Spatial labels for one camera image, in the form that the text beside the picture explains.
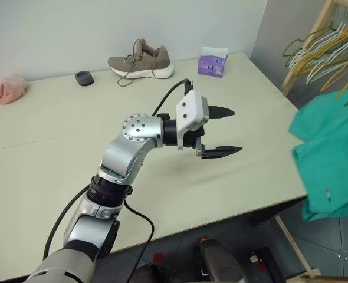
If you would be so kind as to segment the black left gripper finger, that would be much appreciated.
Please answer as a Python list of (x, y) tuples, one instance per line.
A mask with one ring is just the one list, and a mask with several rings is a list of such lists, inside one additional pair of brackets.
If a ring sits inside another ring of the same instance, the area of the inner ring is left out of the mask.
[(242, 150), (242, 147), (237, 146), (218, 146), (214, 149), (207, 149), (203, 146), (203, 151), (201, 154), (202, 159), (218, 159), (223, 158)]
[(235, 112), (233, 110), (219, 106), (209, 106), (208, 111), (210, 119), (222, 119), (224, 117), (235, 115)]

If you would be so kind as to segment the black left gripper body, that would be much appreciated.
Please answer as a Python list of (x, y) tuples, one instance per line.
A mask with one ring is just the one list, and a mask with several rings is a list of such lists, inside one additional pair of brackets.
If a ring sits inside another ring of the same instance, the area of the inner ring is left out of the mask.
[(187, 131), (183, 137), (183, 146), (195, 149), (198, 157), (205, 157), (205, 146), (201, 142), (201, 137), (204, 136), (204, 127), (200, 127), (195, 131)]

